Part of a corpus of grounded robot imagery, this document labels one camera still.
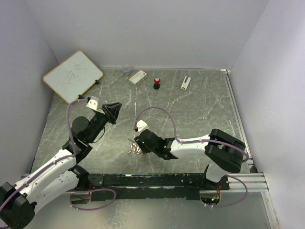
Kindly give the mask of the large metal keyring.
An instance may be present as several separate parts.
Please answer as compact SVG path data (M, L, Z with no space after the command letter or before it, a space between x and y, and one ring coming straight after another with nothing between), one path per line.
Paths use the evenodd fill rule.
M142 150L137 145L137 143L131 138L129 138L128 140L131 142L131 149L127 152L127 154L131 154L131 153L136 155L142 154Z

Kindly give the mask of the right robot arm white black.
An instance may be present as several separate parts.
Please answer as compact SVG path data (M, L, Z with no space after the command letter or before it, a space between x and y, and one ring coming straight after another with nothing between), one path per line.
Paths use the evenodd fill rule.
M214 189L228 173L239 173L242 163L248 159L244 151L245 143L220 129L213 129L210 134L202 137L180 140L163 139L145 129L134 140L143 153L153 152L164 160L208 156L212 163L206 169L202 184L209 190Z

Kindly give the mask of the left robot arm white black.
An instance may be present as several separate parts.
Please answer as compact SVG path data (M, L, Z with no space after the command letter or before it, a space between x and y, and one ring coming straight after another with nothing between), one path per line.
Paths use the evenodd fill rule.
M66 109L69 140L55 156L33 173L14 184L8 182L0 187L0 219L8 229L23 229L35 214L62 193L88 187L88 172L78 166L92 150L99 133L107 123L116 124L122 104L119 102L100 104L97 99L84 100L94 112L91 120L84 116L70 121L70 107L80 100L71 102Z

